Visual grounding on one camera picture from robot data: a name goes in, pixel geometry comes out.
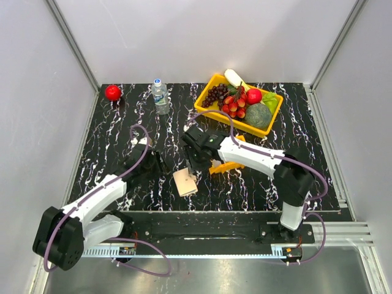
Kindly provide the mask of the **small yellow card bin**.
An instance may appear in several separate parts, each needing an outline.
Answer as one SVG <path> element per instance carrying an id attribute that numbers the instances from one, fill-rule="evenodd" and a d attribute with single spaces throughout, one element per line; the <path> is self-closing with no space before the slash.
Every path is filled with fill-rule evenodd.
<path id="1" fill-rule="evenodd" d="M 210 173 L 210 175 L 218 174 L 218 173 L 225 173 L 225 172 L 229 172 L 230 170 L 234 170 L 234 169 L 238 169 L 238 168 L 242 169 L 244 167 L 245 167 L 244 165 L 241 165 L 236 162 L 226 162 L 226 163 L 222 164 L 218 160 L 212 160 L 211 167 L 209 168 L 209 173 Z"/>

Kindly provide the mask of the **beige leather card holder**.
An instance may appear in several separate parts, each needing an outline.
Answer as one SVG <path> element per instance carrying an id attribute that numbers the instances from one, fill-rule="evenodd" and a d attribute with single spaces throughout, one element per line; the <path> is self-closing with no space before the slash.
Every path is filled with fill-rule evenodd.
<path id="1" fill-rule="evenodd" d="M 186 197 L 198 192 L 197 178 L 190 173 L 188 168 L 174 172 L 173 178 L 180 197 Z"/>

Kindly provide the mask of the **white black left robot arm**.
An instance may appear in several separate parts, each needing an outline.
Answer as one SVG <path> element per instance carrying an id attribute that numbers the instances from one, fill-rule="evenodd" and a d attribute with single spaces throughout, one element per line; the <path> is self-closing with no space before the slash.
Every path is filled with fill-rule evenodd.
<path id="1" fill-rule="evenodd" d="M 134 236 L 133 219 L 118 210 L 104 216 L 101 213 L 135 186 L 166 170 L 149 139 L 141 139 L 125 161 L 84 196 L 62 208 L 51 206 L 43 212 L 33 252 L 66 271 L 76 265 L 84 251 L 103 241 L 129 242 Z"/>

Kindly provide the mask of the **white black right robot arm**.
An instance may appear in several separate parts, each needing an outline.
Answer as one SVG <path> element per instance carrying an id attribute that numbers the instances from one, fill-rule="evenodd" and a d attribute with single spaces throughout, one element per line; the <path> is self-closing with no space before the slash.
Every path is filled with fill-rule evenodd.
<path id="1" fill-rule="evenodd" d="M 196 126 L 185 131 L 181 139 L 192 171 L 207 169 L 216 160 L 234 162 L 270 177 L 282 201 L 280 238 L 291 243 L 300 236 L 305 199 L 313 186 L 314 176 L 295 156 L 283 150 L 253 145 L 223 132 L 204 132 Z"/>

